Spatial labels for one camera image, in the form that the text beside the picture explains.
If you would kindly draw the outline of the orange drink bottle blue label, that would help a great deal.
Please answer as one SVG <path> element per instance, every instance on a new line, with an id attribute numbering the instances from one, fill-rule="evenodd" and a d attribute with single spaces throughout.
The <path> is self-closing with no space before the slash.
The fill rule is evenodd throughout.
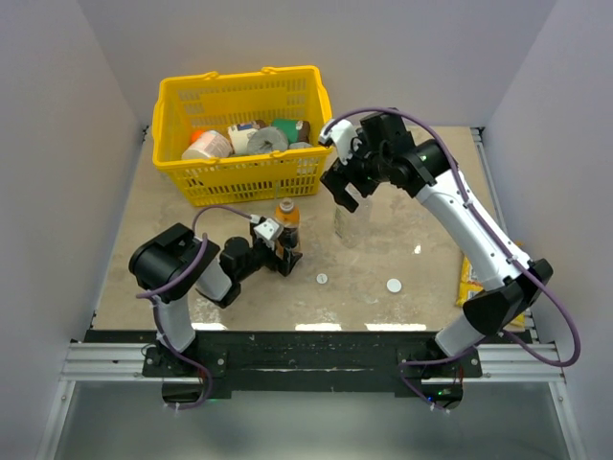
<path id="1" fill-rule="evenodd" d="M 291 252 L 300 250 L 300 212 L 298 206 L 291 198 L 282 199 L 275 210 L 275 220 L 283 227 L 277 239 L 276 249 L 279 257 L 287 249 Z"/>

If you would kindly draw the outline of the clear plastic bottle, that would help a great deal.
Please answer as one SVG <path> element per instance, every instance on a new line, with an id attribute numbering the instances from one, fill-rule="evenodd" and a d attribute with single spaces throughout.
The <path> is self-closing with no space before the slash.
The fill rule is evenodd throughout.
<path id="1" fill-rule="evenodd" d="M 341 243 L 348 248 L 356 247 L 366 236 L 367 227 L 372 212 L 372 201 L 363 197 L 353 185 L 348 185 L 346 191 L 357 202 L 354 212 L 345 207 L 336 205 L 334 211 L 334 233 Z"/>

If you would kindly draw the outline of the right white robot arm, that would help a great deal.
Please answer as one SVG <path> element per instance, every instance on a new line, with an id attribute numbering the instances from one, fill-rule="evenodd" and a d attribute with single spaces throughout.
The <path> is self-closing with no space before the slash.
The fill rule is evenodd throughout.
<path id="1" fill-rule="evenodd" d="M 435 335 L 436 347 L 426 354 L 433 374 L 449 376 L 460 366 L 462 352 L 503 330 L 551 279 L 551 265 L 532 259 L 502 231 L 469 190 L 457 163 L 435 139 L 416 143 L 398 111 L 371 114 L 359 126 L 330 120 L 319 143 L 336 149 L 336 160 L 321 177 L 336 204 L 357 209 L 349 186 L 364 197 L 381 183 L 396 186 L 439 221 L 483 287 L 464 303 L 462 315 Z"/>

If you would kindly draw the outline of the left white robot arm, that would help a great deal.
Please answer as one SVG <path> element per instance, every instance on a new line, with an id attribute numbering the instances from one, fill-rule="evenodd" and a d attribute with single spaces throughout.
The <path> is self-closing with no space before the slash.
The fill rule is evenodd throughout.
<path id="1" fill-rule="evenodd" d="M 138 297 L 151 304 L 157 341 L 166 350 L 164 362 L 177 376 L 204 363 L 189 313 L 191 290 L 226 308 L 240 295 L 241 283 L 257 271 L 267 268 L 286 277 L 303 257 L 296 224 L 256 215 L 248 220 L 250 238 L 232 237 L 222 246 L 174 224 L 129 260 L 128 271 L 143 290 Z"/>

